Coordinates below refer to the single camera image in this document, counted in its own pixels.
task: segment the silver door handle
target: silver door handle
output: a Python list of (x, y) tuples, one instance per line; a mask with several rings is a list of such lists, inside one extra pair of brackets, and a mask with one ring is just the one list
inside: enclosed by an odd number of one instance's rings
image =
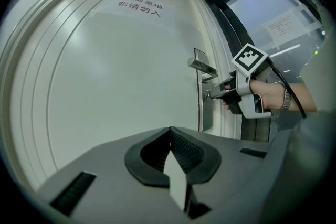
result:
[(202, 75), (202, 82), (208, 81), (210, 79), (214, 79), (218, 77), (218, 73), (217, 70), (206, 65), (205, 63), (198, 61), (194, 58), (190, 58), (188, 60), (188, 66), (190, 66), (191, 68), (194, 68), (200, 72), (203, 72), (205, 74), (210, 75), (210, 77)]

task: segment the person's arm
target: person's arm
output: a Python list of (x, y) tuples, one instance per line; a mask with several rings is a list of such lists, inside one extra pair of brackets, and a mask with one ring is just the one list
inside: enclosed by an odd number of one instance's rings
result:
[[(267, 84), (261, 81), (252, 80), (250, 83), (253, 93), (260, 94), (264, 104), (264, 109), (274, 109), (280, 110), (284, 104), (284, 87), (281, 84)], [(290, 84), (293, 92), (299, 99), (303, 110), (307, 112), (316, 112), (317, 108), (315, 103), (304, 83)], [(225, 108), (229, 110), (229, 107), (226, 103), (223, 103)], [(292, 98), (290, 111), (299, 111), (298, 106), (295, 103), (295, 100)]]

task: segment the silver bracelet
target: silver bracelet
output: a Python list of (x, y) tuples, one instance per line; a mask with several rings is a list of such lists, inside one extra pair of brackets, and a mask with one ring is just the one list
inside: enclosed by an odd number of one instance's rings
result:
[(290, 93), (287, 91), (285, 85), (282, 83), (282, 86), (283, 86), (283, 106), (281, 108), (281, 110), (288, 110), (289, 107), (290, 107), (290, 104), (292, 102), (292, 96), (290, 95)]

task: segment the black cable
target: black cable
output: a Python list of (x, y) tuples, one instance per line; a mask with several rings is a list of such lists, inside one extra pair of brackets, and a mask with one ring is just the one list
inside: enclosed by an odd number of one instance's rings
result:
[(283, 77), (283, 75), (280, 73), (280, 71), (273, 65), (273, 62), (271, 61), (270, 58), (267, 57), (266, 61), (268, 62), (269, 66), (271, 66), (273, 72), (282, 80), (282, 82), (284, 83), (287, 91), (290, 93), (290, 95), (293, 97), (295, 103), (298, 105), (299, 110), (301, 112), (302, 117), (305, 119), (306, 113), (304, 112), (301, 103), (299, 101), (299, 99), (297, 98), (297, 96), (295, 95), (295, 93), (293, 92), (291, 86), (288, 84), (288, 82), (285, 80), (285, 78)]

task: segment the metal watch band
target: metal watch band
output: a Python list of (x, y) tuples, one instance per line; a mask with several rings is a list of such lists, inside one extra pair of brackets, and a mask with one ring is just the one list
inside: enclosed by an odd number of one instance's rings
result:
[(282, 84), (282, 86), (283, 86), (283, 106), (282, 106), (282, 108), (281, 108), (281, 110), (288, 110), (289, 109), (289, 107), (290, 107), (290, 104), (291, 104), (291, 102), (292, 102), (292, 96), (290, 95), (290, 93), (287, 91), (287, 89), (286, 89), (286, 87), (285, 87), (285, 85), (284, 84)]

